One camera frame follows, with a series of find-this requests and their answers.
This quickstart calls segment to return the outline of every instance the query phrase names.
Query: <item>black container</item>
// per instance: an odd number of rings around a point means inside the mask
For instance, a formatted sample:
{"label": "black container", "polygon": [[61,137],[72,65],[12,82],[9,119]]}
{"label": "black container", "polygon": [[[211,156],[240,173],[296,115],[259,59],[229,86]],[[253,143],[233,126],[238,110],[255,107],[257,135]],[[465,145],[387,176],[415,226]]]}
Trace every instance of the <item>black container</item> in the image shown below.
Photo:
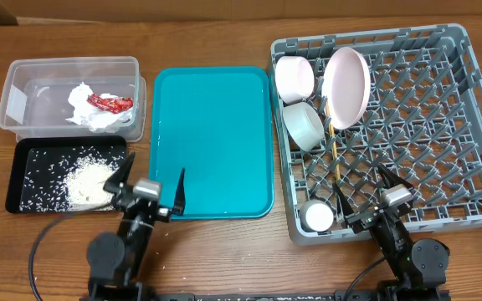
{"label": "black container", "polygon": [[65,193],[55,193],[50,186],[64,178],[68,166],[83,156],[120,164],[126,158],[126,141],[120,136],[30,138],[19,141],[8,183],[7,211],[64,212],[67,204]]}

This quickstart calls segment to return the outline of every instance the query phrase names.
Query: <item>white cup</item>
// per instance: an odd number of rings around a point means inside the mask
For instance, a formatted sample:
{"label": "white cup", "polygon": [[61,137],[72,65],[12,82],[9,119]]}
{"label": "white cup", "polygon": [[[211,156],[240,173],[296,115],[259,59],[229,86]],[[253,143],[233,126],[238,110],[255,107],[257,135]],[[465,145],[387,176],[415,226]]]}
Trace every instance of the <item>white cup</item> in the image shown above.
{"label": "white cup", "polygon": [[322,201],[307,201],[299,210],[300,223],[305,230],[323,232],[334,222],[334,212]]}
{"label": "white cup", "polygon": [[286,104],[306,98],[314,90],[314,70],[303,57],[281,57],[274,74],[276,89]]}
{"label": "white cup", "polygon": [[321,119],[306,102],[284,107],[282,116],[291,138],[303,151],[313,149],[325,137]]}

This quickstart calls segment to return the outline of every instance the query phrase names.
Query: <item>transparent container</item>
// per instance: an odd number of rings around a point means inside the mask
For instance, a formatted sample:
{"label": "transparent container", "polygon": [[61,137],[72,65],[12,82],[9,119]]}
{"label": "transparent container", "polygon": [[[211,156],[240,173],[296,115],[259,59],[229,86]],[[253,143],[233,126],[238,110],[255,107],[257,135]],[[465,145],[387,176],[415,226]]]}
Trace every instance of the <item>transparent container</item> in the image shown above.
{"label": "transparent container", "polygon": [[[131,97],[131,119],[109,132],[92,132],[67,121],[73,88],[85,83],[96,94]],[[16,60],[8,69],[0,104],[0,127],[22,138],[120,135],[128,142],[142,137],[146,119],[146,82],[133,57]]]}

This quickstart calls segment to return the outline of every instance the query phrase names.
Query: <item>dish rack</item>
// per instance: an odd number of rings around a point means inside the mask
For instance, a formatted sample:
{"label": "dish rack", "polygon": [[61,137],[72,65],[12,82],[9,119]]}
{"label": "dish rack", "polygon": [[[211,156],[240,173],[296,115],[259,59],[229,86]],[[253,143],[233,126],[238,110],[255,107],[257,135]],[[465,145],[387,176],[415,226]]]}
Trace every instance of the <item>dish rack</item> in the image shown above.
{"label": "dish rack", "polygon": [[[361,120],[330,137],[322,75],[330,56],[345,46],[366,59],[371,95]],[[274,69],[285,55],[307,58],[316,77],[315,93],[303,101],[318,112],[326,136],[307,152],[289,138],[282,118]],[[271,45],[269,78],[286,216],[295,243],[369,238],[367,232],[356,235],[336,223],[325,232],[307,232],[300,225],[299,209],[308,200],[324,201],[336,211],[331,185],[338,164],[337,184],[357,212],[378,201],[382,182],[375,167],[383,164],[416,187],[414,208],[403,217],[410,232],[482,227],[482,76],[462,26],[279,39]]]}

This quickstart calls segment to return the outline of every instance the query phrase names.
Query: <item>turquoise tray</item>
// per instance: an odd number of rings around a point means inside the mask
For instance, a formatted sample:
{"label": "turquoise tray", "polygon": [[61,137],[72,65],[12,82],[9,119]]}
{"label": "turquoise tray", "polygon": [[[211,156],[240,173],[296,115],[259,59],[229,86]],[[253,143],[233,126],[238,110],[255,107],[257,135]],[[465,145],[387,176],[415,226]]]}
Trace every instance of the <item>turquoise tray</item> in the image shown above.
{"label": "turquoise tray", "polygon": [[262,217],[274,203],[269,81],[254,66],[163,70],[156,78],[148,177],[172,206],[180,171],[187,205],[176,219]]}

